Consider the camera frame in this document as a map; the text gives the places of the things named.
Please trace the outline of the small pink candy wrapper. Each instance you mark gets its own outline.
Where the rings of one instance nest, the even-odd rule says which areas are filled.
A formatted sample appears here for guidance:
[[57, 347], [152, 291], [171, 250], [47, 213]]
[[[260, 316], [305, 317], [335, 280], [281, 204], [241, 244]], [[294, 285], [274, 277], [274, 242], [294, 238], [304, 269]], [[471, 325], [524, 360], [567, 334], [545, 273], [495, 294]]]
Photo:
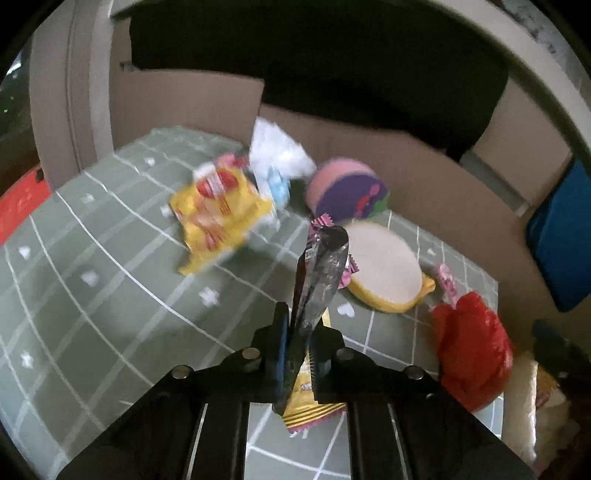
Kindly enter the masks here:
[[445, 263], [439, 264], [436, 270], [439, 283], [445, 292], [448, 302], [453, 308], [455, 308], [460, 298], [460, 295], [457, 289], [453, 272], [450, 269], [450, 267]]

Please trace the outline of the yellow snack wrapper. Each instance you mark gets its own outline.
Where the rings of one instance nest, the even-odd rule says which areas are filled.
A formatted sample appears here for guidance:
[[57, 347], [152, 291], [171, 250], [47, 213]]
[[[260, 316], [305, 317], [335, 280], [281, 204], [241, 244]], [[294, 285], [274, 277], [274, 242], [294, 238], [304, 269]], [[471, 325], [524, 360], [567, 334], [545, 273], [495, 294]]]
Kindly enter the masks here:
[[253, 229], [273, 219], [273, 200], [259, 192], [249, 157], [226, 153], [201, 164], [169, 206], [187, 247], [183, 275], [204, 271], [242, 246]]

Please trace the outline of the grey kitchen countertop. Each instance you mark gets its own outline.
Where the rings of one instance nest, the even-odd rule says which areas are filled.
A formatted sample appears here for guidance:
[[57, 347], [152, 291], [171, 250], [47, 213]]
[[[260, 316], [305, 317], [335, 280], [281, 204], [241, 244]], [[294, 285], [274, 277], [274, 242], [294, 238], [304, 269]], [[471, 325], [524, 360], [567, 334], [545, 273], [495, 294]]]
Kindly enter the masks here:
[[575, 155], [590, 160], [590, 109], [559, 63], [509, 15], [488, 1], [428, 1], [478, 32], [516, 66]]

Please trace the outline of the red plastic bag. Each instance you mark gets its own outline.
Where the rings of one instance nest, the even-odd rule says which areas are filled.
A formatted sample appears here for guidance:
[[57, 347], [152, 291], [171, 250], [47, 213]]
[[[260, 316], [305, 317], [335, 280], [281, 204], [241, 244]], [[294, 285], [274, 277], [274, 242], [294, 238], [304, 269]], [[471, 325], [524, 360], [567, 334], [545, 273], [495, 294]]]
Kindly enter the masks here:
[[471, 412], [488, 406], [513, 368], [512, 343], [500, 318], [475, 291], [455, 306], [436, 306], [431, 315], [441, 384]]

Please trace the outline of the brown cardboard panel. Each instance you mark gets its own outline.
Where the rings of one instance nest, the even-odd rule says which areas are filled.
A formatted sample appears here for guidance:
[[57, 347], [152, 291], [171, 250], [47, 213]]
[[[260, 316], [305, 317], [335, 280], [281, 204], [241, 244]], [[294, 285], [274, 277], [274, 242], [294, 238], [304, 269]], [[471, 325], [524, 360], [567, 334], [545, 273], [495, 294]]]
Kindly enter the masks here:
[[156, 128], [181, 126], [231, 138], [252, 138], [257, 118], [300, 142], [354, 201], [384, 184], [389, 207], [483, 267], [500, 284], [501, 319], [513, 340], [530, 344], [537, 319], [573, 337], [586, 306], [556, 308], [526, 245], [526, 224], [540, 197], [523, 213], [444, 154], [403, 132], [370, 130], [263, 103], [256, 78], [196, 70], [138, 70], [131, 64], [129, 24], [114, 26], [110, 70], [113, 143], [122, 147]]

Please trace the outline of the purple pink round sponge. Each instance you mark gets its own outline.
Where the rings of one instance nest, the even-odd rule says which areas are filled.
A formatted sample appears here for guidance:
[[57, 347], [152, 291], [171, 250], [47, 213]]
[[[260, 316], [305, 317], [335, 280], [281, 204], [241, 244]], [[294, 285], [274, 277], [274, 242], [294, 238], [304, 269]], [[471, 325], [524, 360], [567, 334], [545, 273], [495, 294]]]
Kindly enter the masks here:
[[304, 201], [315, 217], [333, 222], [366, 219], [384, 211], [390, 192], [369, 165], [352, 158], [329, 159], [312, 175]]

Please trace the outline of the blue hanging cloth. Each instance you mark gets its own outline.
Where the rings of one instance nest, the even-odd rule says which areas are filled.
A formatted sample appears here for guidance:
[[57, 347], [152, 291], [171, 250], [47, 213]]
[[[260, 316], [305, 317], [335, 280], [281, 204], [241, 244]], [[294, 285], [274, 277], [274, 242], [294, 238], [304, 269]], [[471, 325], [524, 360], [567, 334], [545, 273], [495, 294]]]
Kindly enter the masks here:
[[590, 176], [573, 160], [530, 218], [526, 245], [558, 311], [590, 295]]

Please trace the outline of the beige lined trash bin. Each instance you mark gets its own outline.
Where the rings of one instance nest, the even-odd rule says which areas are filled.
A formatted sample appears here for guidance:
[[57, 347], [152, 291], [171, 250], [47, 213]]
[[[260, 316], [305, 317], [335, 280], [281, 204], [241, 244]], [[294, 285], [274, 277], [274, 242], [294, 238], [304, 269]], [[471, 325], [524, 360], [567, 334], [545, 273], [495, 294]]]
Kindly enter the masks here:
[[501, 440], [536, 475], [547, 470], [579, 432], [572, 413], [556, 380], [531, 353], [514, 358], [504, 391]]

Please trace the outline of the white paper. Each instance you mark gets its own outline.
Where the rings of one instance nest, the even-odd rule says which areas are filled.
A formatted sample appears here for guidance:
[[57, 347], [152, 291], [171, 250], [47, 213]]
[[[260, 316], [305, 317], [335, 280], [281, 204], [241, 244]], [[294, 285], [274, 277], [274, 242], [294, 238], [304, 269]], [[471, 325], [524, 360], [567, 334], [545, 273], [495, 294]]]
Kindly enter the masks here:
[[249, 168], [263, 198], [283, 210], [290, 201], [290, 181], [308, 180], [317, 167], [304, 147], [276, 123], [256, 118], [249, 146]]

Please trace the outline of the green checkered tablecloth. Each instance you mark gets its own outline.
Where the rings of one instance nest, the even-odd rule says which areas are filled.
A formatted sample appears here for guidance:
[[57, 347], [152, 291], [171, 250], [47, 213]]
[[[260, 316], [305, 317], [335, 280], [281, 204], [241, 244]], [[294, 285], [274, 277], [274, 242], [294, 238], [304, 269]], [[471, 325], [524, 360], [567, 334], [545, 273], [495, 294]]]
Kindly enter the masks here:
[[[260, 226], [228, 258], [194, 276], [168, 201], [232, 140], [156, 129], [58, 189], [1, 246], [1, 422], [39, 479], [64, 466], [177, 364], [212, 366], [290, 303], [307, 240], [304, 183], [279, 223]], [[460, 295], [497, 310], [498, 282], [403, 217], [373, 219], [428, 269], [447, 264]], [[346, 345], [379, 365], [436, 376], [430, 307], [388, 315], [339, 291], [329, 307]], [[246, 479], [349, 479], [346, 414], [288, 433], [266, 404], [250, 408]]]

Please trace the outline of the silver foil snack wrapper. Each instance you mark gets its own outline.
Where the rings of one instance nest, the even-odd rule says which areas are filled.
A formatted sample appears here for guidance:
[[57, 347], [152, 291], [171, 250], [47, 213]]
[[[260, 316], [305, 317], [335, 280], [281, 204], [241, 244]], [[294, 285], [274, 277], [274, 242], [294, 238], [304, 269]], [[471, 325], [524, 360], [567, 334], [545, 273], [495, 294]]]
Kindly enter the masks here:
[[290, 323], [283, 357], [283, 385], [273, 411], [291, 434], [307, 430], [345, 408], [321, 404], [312, 392], [311, 335], [329, 319], [329, 304], [359, 271], [349, 253], [349, 235], [325, 213], [311, 220], [304, 252], [297, 262]]

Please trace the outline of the yellow round sponge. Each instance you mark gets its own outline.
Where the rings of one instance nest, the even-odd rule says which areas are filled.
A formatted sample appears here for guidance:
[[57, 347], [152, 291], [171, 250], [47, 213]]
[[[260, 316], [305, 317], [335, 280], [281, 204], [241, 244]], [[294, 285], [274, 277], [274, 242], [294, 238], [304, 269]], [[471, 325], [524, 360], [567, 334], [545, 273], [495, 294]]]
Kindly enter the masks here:
[[423, 273], [407, 242], [387, 227], [370, 221], [345, 226], [349, 254], [358, 272], [349, 281], [349, 292], [383, 313], [405, 313], [436, 290], [436, 282]]

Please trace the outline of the red floor mat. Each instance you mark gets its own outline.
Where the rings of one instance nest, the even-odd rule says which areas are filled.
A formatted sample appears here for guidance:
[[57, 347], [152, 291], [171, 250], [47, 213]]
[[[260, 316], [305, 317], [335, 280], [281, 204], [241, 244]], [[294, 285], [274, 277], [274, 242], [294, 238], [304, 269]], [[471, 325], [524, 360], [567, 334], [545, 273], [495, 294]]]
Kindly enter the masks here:
[[42, 168], [36, 165], [1, 197], [0, 242], [17, 230], [24, 220], [50, 196], [51, 190]]

